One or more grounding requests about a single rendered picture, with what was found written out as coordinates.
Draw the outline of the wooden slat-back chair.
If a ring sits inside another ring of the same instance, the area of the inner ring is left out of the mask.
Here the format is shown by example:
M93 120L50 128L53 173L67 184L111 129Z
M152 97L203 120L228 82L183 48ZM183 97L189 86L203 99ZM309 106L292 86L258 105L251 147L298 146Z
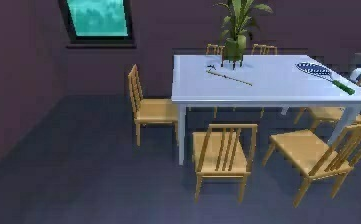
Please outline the wooden slat-back chair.
M169 98L145 98L138 66L134 64L128 74L128 89L135 124L136 144L141 145L141 126L147 124L173 125L178 128L178 107Z
M361 159L361 123L346 126L331 145L308 129L271 135L263 166L274 151L280 152L303 176L293 200L294 207L300 204L311 183L317 180L336 178L331 191L334 198Z
M249 155L241 143L243 131L250 131ZM239 180L238 202L244 198L256 151L257 124L210 124L205 132L192 133L192 161L196 174L194 200L198 201L206 178Z
M271 50L274 51L274 54L278 54L278 49L276 46L264 45L264 44L254 44L252 47L251 54L254 55L255 51L259 50L260 55L268 55Z
M357 86L361 87L361 67L357 67L350 76L351 81ZM344 112L344 107L308 107L301 108L294 119L294 123L297 124L302 117L303 113L307 111L313 118L313 122L310 126L312 131L322 123L337 123ZM361 123L361 113L356 116L355 123Z

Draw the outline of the thin wooden stick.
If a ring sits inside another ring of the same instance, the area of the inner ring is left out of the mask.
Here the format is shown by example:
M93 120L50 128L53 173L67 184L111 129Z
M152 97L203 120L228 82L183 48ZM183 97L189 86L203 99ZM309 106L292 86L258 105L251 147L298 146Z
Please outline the thin wooden stick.
M245 84L245 85L253 86L252 83L249 83L249 82L246 82L246 81L243 81L243 80L239 80L239 79L236 79L236 78L227 76L227 75L219 74L219 73L214 72L214 71L211 71L211 70L206 70L206 72L209 73L209 74L212 74L212 75L215 75L215 76L224 78L224 79L228 79L228 80L232 80L232 81L236 81L236 82L243 83L243 84Z

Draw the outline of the white dining table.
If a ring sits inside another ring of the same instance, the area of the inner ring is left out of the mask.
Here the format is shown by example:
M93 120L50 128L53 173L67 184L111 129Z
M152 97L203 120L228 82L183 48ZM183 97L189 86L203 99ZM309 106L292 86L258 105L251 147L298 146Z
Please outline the white dining table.
M173 103L178 105L179 162L184 162L186 109L189 107L292 107L339 106L345 111L328 140L333 143L342 129L361 111L361 87L337 73L332 77L355 90L348 95L331 82L296 68L299 62L312 62L307 55L246 55L243 64L233 68L217 55L175 55L173 57ZM207 68L214 64L216 70ZM211 70L253 86L224 79Z

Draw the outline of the green potted house plant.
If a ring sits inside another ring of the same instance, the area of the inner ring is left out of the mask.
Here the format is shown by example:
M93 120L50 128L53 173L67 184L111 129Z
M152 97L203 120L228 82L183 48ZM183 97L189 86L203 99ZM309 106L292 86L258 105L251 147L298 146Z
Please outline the green potted house plant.
M252 35L252 28L258 28L256 19L252 16L253 10L272 13L273 9L264 3L255 3L255 0L226 0L216 3L216 6L227 10L222 22L221 39L224 41L222 61L242 65L243 55L247 46L247 38Z

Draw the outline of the grey and white furniture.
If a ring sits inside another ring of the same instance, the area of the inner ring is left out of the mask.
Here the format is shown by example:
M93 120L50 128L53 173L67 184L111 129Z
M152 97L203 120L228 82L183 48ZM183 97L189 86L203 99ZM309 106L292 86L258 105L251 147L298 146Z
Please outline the grey and white furniture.
M356 82L361 76L361 53L355 53L350 64L349 79Z

